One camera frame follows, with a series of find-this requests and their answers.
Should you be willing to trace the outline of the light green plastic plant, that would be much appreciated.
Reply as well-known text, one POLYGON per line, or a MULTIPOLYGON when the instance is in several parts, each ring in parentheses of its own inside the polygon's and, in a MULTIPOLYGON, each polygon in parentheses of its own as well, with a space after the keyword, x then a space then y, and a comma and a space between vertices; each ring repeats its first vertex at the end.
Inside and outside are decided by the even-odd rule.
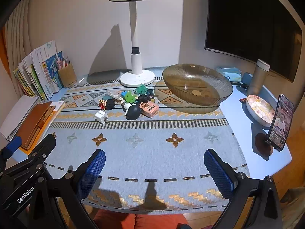
POLYGON ((137 95, 133 94, 132 91, 127 91, 124 95, 124 99, 127 103, 133 104, 137 100, 137 95))

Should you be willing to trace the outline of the orange white booklet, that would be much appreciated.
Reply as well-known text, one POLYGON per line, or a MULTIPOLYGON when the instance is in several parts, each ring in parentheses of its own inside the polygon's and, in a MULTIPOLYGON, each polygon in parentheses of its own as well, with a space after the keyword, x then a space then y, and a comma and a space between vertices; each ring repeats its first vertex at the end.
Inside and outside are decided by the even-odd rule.
POLYGON ((29 155, 33 149, 38 145, 38 143, 42 140, 42 138, 45 136, 47 129, 50 127, 51 123, 55 120, 57 115, 61 112, 61 110, 64 107, 64 102, 63 101, 58 101, 58 102, 51 102, 52 106, 55 106, 54 111, 51 113, 49 118, 46 120, 45 124, 43 125, 42 129, 39 131, 38 135, 34 139, 34 142, 32 143, 31 147, 29 150, 24 150, 23 148, 20 147, 20 150, 24 152, 25 154, 29 155))

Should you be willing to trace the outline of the white charger plug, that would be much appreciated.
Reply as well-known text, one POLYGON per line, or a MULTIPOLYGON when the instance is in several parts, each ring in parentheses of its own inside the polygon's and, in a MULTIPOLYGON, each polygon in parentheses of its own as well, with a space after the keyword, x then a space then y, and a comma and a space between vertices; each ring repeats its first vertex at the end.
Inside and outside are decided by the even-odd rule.
POLYGON ((96 114, 95 114, 95 119, 96 121, 100 122, 101 124, 107 123, 109 120, 108 114, 103 111, 103 110, 99 110, 96 114))

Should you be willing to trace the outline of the red dressed doll figure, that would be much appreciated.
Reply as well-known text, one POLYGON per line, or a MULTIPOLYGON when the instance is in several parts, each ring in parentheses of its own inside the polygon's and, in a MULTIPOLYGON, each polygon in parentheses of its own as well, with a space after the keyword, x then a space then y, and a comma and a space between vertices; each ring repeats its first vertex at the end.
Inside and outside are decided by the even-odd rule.
POLYGON ((115 109, 115 100, 99 100, 99 107, 104 111, 109 111, 115 109))

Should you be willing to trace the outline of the black round figure toy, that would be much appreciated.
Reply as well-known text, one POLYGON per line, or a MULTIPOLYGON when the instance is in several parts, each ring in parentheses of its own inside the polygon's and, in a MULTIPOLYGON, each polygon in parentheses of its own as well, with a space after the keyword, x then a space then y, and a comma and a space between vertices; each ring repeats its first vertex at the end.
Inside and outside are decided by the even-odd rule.
POLYGON ((139 116, 142 113, 142 110, 141 110, 140 106, 136 103, 134 103, 134 104, 125 103, 123 105, 123 108, 126 110, 125 111, 125 117, 128 120, 136 120, 136 119, 139 118, 139 116))

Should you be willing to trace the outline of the black television screen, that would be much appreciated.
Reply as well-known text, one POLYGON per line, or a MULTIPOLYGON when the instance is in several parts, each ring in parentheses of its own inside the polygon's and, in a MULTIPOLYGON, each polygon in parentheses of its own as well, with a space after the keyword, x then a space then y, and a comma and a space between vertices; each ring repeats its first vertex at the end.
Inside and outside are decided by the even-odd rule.
POLYGON ((301 27, 279 0, 208 0, 207 50, 263 60, 293 82, 301 45, 301 27))

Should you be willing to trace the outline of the upright books and booklets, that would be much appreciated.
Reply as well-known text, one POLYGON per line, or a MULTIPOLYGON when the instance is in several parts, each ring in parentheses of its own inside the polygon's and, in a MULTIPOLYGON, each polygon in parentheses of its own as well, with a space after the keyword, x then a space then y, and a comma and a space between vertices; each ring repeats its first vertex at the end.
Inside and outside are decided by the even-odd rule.
POLYGON ((23 92, 48 101, 62 88, 58 72, 66 66, 54 40, 34 49, 14 70, 23 92))

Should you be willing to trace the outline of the teal crystal plastic figure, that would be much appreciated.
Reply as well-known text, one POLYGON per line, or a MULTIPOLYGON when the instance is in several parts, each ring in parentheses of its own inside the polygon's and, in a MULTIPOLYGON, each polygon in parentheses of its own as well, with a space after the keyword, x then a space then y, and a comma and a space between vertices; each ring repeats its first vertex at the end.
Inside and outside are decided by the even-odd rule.
POLYGON ((137 95, 147 95, 147 87, 143 84, 141 84, 139 87, 137 87, 134 92, 137 95))

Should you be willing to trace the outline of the pink card box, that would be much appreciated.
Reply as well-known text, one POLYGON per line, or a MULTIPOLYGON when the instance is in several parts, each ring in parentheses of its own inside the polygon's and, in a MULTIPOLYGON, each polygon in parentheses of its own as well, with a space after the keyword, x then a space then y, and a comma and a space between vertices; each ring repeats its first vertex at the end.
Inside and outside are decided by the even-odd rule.
POLYGON ((140 109, 141 113, 148 118, 153 118, 159 113, 159 106, 151 101, 148 101, 147 103, 141 102, 140 109))

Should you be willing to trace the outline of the smartphone on stand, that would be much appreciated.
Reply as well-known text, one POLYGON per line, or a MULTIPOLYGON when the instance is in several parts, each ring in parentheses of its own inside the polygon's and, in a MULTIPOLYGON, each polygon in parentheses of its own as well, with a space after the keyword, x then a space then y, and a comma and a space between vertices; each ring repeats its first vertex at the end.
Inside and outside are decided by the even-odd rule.
POLYGON ((284 149, 294 114, 293 103, 283 94, 279 95, 276 111, 267 134, 266 142, 278 152, 284 149))

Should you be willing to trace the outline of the pink oval snack dish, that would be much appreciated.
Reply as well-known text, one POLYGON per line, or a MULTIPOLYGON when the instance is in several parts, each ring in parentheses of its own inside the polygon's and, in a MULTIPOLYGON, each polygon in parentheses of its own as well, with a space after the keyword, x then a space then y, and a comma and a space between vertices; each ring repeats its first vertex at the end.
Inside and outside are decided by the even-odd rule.
POLYGON ((246 107, 250 115, 263 127, 269 128, 273 121, 275 110, 263 98, 257 95, 248 95, 246 107))

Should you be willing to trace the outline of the clear correction tape dispenser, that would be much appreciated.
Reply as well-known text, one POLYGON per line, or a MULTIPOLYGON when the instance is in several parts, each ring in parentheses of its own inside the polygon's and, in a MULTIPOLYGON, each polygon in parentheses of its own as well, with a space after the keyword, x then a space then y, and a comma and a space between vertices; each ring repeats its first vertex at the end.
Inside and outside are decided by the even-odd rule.
POLYGON ((117 93, 114 93, 111 90, 107 90, 106 94, 109 95, 110 97, 112 97, 113 99, 116 99, 116 100, 119 100, 119 101, 123 100, 123 97, 121 95, 119 95, 117 93))

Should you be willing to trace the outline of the cork pen holder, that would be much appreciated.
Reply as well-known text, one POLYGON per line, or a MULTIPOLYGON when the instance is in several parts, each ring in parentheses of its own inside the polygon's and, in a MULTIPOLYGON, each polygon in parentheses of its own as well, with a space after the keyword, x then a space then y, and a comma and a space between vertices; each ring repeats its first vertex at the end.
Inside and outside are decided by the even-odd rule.
POLYGON ((58 75, 64 88, 70 88, 77 81, 72 64, 68 64, 66 67, 59 70, 58 75))

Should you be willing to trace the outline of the blue rectangular box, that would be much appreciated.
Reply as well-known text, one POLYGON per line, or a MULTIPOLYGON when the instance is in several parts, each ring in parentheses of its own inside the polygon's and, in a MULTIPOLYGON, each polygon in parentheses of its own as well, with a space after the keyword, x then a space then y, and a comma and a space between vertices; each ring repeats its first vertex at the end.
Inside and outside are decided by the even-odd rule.
POLYGON ((127 91, 121 92, 121 96, 122 96, 123 98, 125 97, 126 94, 127 94, 127 91))

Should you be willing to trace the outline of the brown leather notebook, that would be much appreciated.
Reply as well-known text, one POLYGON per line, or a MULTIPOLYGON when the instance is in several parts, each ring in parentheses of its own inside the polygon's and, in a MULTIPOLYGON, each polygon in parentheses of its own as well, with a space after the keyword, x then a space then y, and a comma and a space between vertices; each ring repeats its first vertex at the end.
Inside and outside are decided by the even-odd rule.
POLYGON ((54 109, 55 106, 52 106, 51 102, 35 105, 17 131, 17 136, 20 136, 22 140, 21 148, 30 149, 34 139, 54 109))

